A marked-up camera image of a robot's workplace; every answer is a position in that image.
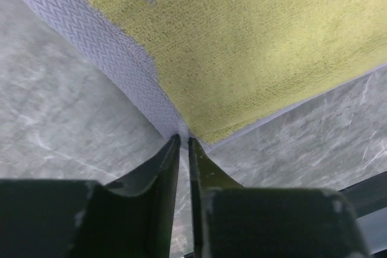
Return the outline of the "grey yellow frog towel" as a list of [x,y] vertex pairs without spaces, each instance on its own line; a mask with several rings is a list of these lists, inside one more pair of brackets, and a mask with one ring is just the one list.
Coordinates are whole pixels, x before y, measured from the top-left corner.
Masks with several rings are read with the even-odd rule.
[[24,0],[164,136],[213,145],[386,63],[386,0]]

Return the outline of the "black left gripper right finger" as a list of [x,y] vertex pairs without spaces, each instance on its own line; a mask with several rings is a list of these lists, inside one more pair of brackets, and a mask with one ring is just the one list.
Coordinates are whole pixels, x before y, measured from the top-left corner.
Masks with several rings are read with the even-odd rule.
[[328,189],[244,187],[189,140],[195,257],[369,257],[354,210]]

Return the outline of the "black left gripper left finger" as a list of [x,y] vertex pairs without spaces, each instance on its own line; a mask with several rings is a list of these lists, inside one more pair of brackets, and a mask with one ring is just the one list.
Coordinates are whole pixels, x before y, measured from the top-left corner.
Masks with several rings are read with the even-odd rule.
[[180,138],[108,183],[2,179],[2,257],[168,257]]

